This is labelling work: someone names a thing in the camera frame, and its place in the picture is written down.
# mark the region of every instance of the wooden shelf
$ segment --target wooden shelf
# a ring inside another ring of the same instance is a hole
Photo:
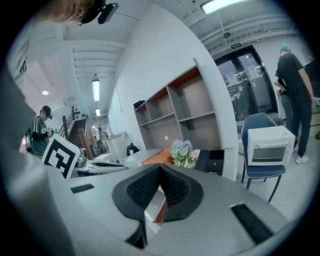
[[[202,118],[202,117],[209,116],[209,115],[214,115],[214,114],[215,114],[214,111],[209,111],[209,112],[207,112],[207,113],[199,114],[199,115],[197,115],[197,116],[190,116],[190,117],[187,117],[187,118],[178,120],[178,122],[184,122],[184,121],[188,121],[188,120],[192,120],[192,119],[197,119],[197,118]]]
[[[171,117],[171,116],[174,116],[174,115],[175,115],[174,112],[173,112],[173,113],[170,113],[170,114],[166,114],[166,115],[161,116],[161,117],[159,117],[159,118],[157,118],[157,119],[155,119],[155,120],[152,120],[152,121],[149,121],[149,122],[140,124],[139,127],[156,123],[156,122],[158,122],[158,121],[160,121],[160,120],[166,119],[166,118]]]
[[[160,88],[135,110],[146,149],[190,140],[195,149],[221,149],[214,106],[197,66]]]
[[[134,111],[139,110],[140,108],[142,108],[143,105],[146,105],[146,102],[142,103],[140,106],[138,106],[138,108],[136,108]]]

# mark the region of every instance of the stair railing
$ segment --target stair railing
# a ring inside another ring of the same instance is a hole
[[[79,132],[79,137],[81,141],[81,146],[86,149],[88,159],[93,160],[94,157],[92,155],[90,145],[94,144],[94,138],[91,132],[91,125],[90,125],[90,120],[88,115],[85,116],[84,129],[79,128],[78,132]]]
[[[58,134],[61,137],[64,137],[66,140],[69,139],[69,134],[68,134],[68,129],[73,121],[73,114],[71,113],[68,118],[66,118],[66,116],[64,115],[62,117],[62,126],[60,128],[60,130],[58,131]]]

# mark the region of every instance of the purple flower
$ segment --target purple flower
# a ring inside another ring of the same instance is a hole
[[[186,146],[188,146],[189,147],[189,149],[192,151],[192,144],[191,144],[191,142],[190,142],[190,140],[186,140],[185,142],[184,142],[184,144],[186,145]]]
[[[192,155],[192,160],[198,160],[200,154],[200,149],[195,149],[194,151],[191,152]]]
[[[173,145],[174,146],[176,146],[178,149],[180,149],[181,147],[183,148],[184,146],[184,142],[183,141],[181,141],[181,140],[175,140],[174,142],[173,142]]]

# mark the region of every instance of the black cap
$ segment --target black cap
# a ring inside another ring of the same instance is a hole
[[[50,118],[52,119],[52,115],[51,115],[51,108],[47,105],[43,106],[42,109],[41,109],[42,112],[45,112],[45,116],[47,118]]]
[[[102,11],[105,6],[106,0],[94,0],[93,6],[86,12],[86,15],[80,21],[82,24],[92,22]]]

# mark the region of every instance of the hair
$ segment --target hair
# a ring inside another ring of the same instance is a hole
[[[51,0],[39,11],[37,16],[41,21],[49,20],[56,23],[63,23],[68,21],[66,17],[72,15],[69,11],[70,9],[74,11],[75,9],[83,8],[84,13],[78,17],[78,20],[75,18],[69,20],[76,22],[82,20],[94,4],[95,0]]]

